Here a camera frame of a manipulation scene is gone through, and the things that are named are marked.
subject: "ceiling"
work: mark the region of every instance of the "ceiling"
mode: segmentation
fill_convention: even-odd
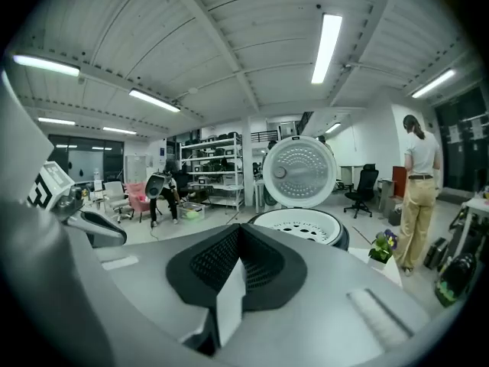
[[[322,13],[342,29],[323,84],[311,84]],[[405,95],[449,67],[436,104],[473,86],[482,64],[437,0],[42,0],[9,53],[80,66],[79,78],[6,70],[33,118],[162,138],[243,115],[364,108],[383,86]],[[132,98],[177,101],[172,113]]]

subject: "fluorescent tube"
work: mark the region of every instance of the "fluorescent tube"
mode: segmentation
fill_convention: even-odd
[[[110,131],[110,132],[117,132],[117,133],[127,133],[128,135],[136,135],[137,134],[137,132],[126,131],[124,129],[109,128],[108,126],[104,126],[103,130],[104,131]]]
[[[158,98],[155,98],[154,96],[151,96],[151,95],[148,95],[148,94],[145,94],[145,93],[142,93],[141,91],[138,91],[136,89],[132,89],[129,93],[130,96],[133,96],[135,98],[139,98],[143,101],[146,101],[146,102],[149,102],[149,103],[153,103],[154,105],[156,106],[159,106],[159,107],[162,107],[166,110],[170,110],[171,112],[179,112],[180,109],[178,109],[177,107],[167,103],[167,102],[164,102],[162,101],[161,99],[158,99]]]
[[[64,73],[65,75],[78,76],[79,68],[62,63],[56,63],[55,61],[45,60],[43,58],[34,56],[25,56],[22,54],[15,54],[14,61],[20,65],[26,65],[28,67],[41,68],[42,70],[52,70],[54,72]]]
[[[44,117],[39,117],[37,120],[39,122],[50,122],[51,124],[75,125],[74,121],[67,121],[65,119],[46,119]]]
[[[326,133],[333,132],[337,127],[339,127],[341,124],[339,122],[336,122],[331,128],[329,128]]]
[[[421,87],[421,89],[418,89],[413,95],[413,98],[419,98],[420,96],[426,94],[428,91],[434,89],[435,87],[439,86],[446,80],[450,79],[452,76],[455,75],[454,70],[447,70],[445,73],[442,75],[438,76],[436,79],[431,81],[430,83],[426,84],[424,87]]]
[[[319,42],[318,58],[314,68],[313,79],[311,80],[313,84],[319,84],[324,81],[335,51],[342,20],[341,16],[326,14],[322,16],[321,41]]]

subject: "beige pants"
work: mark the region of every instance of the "beige pants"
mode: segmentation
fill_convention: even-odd
[[[399,265],[414,268],[426,241],[435,200],[436,185],[433,178],[407,180],[399,240],[393,254]]]

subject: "white column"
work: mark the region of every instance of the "white column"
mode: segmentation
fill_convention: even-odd
[[[251,121],[249,117],[243,117],[242,122],[242,147],[243,147],[243,181],[244,204],[253,205],[253,151],[251,148]]]

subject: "long hair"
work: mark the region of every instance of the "long hair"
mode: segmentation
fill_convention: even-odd
[[[425,139],[425,132],[421,130],[421,126],[414,115],[408,114],[404,117],[403,125],[408,132],[414,132],[421,140]]]
[[[178,166],[176,165],[176,162],[173,159],[169,159],[165,163],[164,172],[174,175],[177,173],[177,171],[178,171]]]

